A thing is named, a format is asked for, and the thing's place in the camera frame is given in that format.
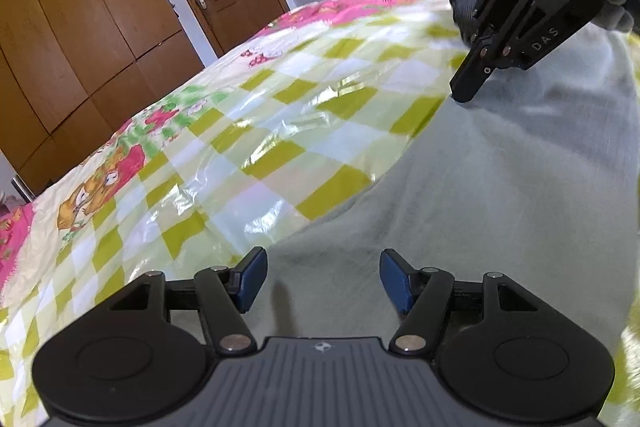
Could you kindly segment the grey-green linen pants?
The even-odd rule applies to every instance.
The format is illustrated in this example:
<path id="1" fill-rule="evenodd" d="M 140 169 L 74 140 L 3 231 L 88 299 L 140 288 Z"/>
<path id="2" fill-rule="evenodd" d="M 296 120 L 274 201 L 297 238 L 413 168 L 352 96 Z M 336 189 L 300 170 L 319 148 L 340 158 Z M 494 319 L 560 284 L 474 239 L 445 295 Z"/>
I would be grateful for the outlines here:
<path id="1" fill-rule="evenodd" d="M 639 109 L 626 39 L 589 25 L 446 101 L 382 178 L 269 248 L 248 324 L 390 339 L 384 249 L 459 280 L 501 272 L 617 346 L 638 262 Z"/>

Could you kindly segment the dark grey folded garment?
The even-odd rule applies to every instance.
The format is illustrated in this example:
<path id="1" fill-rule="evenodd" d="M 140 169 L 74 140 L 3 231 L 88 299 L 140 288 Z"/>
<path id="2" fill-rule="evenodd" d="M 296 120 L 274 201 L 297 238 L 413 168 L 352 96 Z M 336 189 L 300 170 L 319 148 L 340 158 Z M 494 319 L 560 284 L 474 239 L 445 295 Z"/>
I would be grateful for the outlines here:
<path id="1" fill-rule="evenodd" d="M 482 33 L 482 26 L 478 18 L 473 15 L 478 0 L 449 0 L 452 9 L 452 19 L 460 31 L 463 43 L 468 47 L 474 46 L 475 40 Z"/>

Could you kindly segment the checkered floral bed cover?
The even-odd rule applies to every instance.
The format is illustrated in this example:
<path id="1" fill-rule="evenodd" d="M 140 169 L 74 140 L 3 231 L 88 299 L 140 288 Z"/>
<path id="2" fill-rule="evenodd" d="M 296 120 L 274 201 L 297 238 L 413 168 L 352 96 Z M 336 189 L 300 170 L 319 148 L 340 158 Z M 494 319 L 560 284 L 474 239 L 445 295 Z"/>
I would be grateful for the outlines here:
<path id="1" fill-rule="evenodd" d="M 47 414 L 32 361 L 148 271 L 233 267 L 382 178 L 426 128 L 466 55 L 449 0 L 326 0 L 269 24 L 126 120 L 1 221 L 1 421 Z M 603 411 L 639 421 L 634 299 Z"/>

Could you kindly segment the silver thermos bottle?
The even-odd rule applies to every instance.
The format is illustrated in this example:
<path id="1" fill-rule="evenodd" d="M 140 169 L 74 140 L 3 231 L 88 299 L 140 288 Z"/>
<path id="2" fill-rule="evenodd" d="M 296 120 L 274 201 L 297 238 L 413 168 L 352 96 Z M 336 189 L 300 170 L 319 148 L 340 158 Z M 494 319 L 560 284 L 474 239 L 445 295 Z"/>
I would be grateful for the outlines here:
<path id="1" fill-rule="evenodd" d="M 36 198 L 35 194 L 32 193 L 32 190 L 18 174 L 12 178 L 11 184 L 15 192 L 20 195 L 24 202 L 32 202 Z"/>

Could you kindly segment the brown wooden wardrobe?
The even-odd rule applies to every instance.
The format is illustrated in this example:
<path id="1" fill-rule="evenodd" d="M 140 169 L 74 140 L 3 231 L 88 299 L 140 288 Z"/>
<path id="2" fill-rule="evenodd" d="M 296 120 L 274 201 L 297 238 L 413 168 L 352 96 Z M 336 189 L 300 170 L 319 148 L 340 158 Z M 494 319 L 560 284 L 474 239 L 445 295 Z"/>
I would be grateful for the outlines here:
<path id="1" fill-rule="evenodd" d="M 40 193 L 203 67 L 168 0 L 1 0 L 1 150 Z"/>

